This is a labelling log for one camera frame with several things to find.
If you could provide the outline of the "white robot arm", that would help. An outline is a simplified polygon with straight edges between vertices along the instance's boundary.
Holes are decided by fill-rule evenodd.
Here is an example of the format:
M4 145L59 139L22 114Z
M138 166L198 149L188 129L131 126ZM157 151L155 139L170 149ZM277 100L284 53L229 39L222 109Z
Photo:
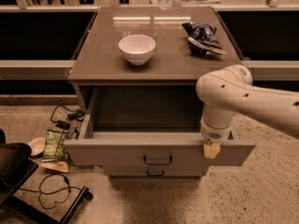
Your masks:
M228 139L235 114L299 138L299 93L256 87L249 69L236 64L201 76L196 93L204 103L204 156L214 159Z

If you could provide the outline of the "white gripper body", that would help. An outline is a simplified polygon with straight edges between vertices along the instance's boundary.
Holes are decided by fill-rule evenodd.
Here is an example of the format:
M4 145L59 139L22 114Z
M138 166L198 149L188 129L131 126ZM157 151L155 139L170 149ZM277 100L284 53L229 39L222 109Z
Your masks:
M230 131L231 131L231 126L227 126L224 128L215 128L213 126L206 124L203 120L201 120L200 133L207 142L213 142L213 143L225 142L230 135Z

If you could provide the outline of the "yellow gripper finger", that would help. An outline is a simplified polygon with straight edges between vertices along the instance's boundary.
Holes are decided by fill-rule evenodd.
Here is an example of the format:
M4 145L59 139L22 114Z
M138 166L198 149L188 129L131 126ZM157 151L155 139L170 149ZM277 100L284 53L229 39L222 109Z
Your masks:
M204 145L204 156L209 159L215 159L221 150L221 145L216 142L205 141Z

